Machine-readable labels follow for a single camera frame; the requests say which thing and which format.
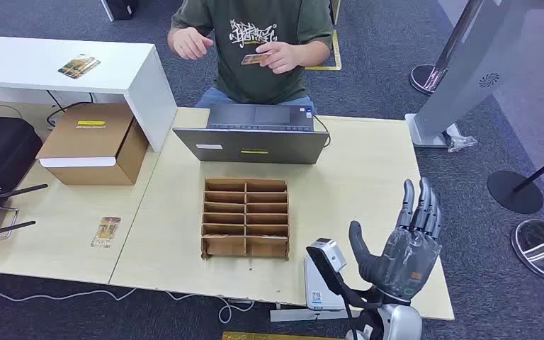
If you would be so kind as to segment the person's left hand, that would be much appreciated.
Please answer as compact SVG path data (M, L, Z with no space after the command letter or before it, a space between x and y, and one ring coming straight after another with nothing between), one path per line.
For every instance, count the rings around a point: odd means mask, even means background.
M262 67L268 67L274 74L292 71L300 65L301 47L286 42L267 42L256 48L256 52L266 57L260 62Z

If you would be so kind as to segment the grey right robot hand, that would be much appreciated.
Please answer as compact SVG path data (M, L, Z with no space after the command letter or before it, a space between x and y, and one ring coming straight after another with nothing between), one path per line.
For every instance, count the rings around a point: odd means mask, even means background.
M403 302L410 302L424 287L441 252L437 241L442 223L438 194L426 177L420 179L419 187L415 205L414 185L410 179L404 181L402 208L381 255L370 253L359 222L351 221L348 231L360 277Z

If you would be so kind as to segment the person's right hand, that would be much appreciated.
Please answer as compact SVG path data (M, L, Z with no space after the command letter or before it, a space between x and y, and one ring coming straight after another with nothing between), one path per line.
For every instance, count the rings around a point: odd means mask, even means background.
M194 27L172 28L167 35L169 49L185 60L197 60L207 54L213 40L201 35Z

